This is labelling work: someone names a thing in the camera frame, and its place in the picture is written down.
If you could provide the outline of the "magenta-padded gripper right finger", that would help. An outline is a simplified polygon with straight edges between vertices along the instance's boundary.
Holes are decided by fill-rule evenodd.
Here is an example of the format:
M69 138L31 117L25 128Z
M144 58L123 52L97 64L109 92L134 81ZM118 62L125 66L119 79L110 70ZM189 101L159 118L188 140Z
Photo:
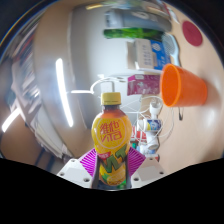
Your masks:
M166 176L158 155L145 156L133 148L128 152L126 165L128 189L141 188Z

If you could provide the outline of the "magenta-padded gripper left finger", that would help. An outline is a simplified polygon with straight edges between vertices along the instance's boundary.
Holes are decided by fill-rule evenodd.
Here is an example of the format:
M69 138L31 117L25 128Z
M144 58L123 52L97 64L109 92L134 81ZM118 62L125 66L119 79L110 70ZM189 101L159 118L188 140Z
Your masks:
M91 149L79 159L70 159L58 172L58 176L83 188L91 188L98 182L98 158Z

